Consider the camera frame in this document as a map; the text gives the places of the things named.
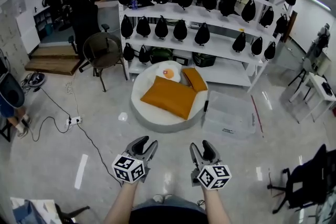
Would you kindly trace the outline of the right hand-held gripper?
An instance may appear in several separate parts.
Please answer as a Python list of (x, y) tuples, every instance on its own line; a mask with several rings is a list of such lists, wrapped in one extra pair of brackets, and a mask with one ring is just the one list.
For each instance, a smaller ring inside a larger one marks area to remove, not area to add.
[(191, 173), (192, 186), (201, 186), (206, 190), (219, 190), (232, 178), (227, 165), (221, 162), (217, 149), (207, 140), (202, 141), (203, 155), (201, 155), (195, 143), (190, 144), (192, 162), (196, 167), (204, 165), (203, 160), (211, 165), (204, 165), (201, 169), (194, 169)]

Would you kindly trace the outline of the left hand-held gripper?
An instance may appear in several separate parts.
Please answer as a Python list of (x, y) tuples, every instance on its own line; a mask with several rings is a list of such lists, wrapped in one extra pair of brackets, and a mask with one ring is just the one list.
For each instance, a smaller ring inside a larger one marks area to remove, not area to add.
[(143, 153), (144, 145), (149, 136), (142, 136), (129, 143), (122, 154), (118, 154), (112, 163), (112, 169), (117, 179), (124, 183), (144, 182), (150, 168), (148, 163), (154, 157), (158, 141), (153, 141)]

